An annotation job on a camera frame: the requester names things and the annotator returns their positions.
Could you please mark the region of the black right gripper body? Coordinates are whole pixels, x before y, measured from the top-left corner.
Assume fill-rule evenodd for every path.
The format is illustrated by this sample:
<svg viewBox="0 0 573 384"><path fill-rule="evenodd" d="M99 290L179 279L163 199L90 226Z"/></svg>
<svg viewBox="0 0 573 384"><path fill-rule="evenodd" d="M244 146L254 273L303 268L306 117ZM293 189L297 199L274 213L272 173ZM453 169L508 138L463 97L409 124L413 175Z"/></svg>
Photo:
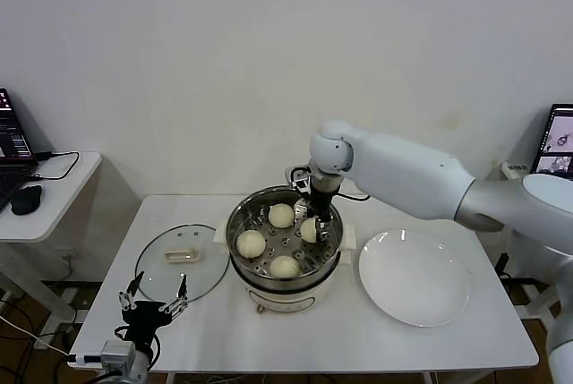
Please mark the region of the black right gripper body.
<svg viewBox="0 0 573 384"><path fill-rule="evenodd" d="M340 175L316 173L311 175L310 203L317 219L330 219L329 208L332 198L338 194Z"/></svg>

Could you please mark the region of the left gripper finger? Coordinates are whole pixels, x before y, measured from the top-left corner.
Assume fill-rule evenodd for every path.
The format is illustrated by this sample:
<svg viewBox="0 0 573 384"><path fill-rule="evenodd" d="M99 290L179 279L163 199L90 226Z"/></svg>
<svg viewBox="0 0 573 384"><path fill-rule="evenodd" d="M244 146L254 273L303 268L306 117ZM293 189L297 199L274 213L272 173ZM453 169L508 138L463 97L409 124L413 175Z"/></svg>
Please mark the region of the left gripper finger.
<svg viewBox="0 0 573 384"><path fill-rule="evenodd" d="M181 283L177 290L175 299L159 308L165 314L181 314L189 303L187 297L187 276L181 275Z"/></svg>
<svg viewBox="0 0 573 384"><path fill-rule="evenodd" d="M144 272L140 271L134 279L130 281L127 288L124 291L118 293L118 300L123 311L129 311L136 307L134 296L139 290L141 280L143 278Z"/></svg>

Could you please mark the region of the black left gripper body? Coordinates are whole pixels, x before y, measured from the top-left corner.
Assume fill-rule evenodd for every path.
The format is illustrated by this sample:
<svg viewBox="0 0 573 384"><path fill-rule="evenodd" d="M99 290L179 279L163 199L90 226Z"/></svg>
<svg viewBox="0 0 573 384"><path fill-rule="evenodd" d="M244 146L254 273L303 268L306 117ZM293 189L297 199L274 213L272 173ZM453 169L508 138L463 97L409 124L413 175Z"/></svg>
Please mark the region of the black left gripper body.
<svg viewBox="0 0 573 384"><path fill-rule="evenodd" d="M128 326L124 339L131 342L151 342L157 330L172 322L172 314L165 312L162 302L136 301L122 308L122 318Z"/></svg>

